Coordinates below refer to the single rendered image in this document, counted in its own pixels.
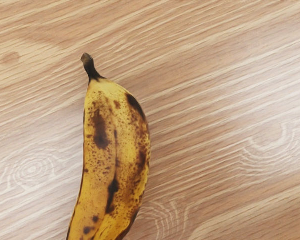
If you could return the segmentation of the spotted yellow banana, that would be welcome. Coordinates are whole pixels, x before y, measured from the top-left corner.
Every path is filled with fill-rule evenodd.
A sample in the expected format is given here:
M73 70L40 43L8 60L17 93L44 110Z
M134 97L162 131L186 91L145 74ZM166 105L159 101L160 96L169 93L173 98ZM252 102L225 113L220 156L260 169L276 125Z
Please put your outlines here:
M83 171L66 240L123 240L141 208L151 157L149 124L136 98L101 76L88 53Z

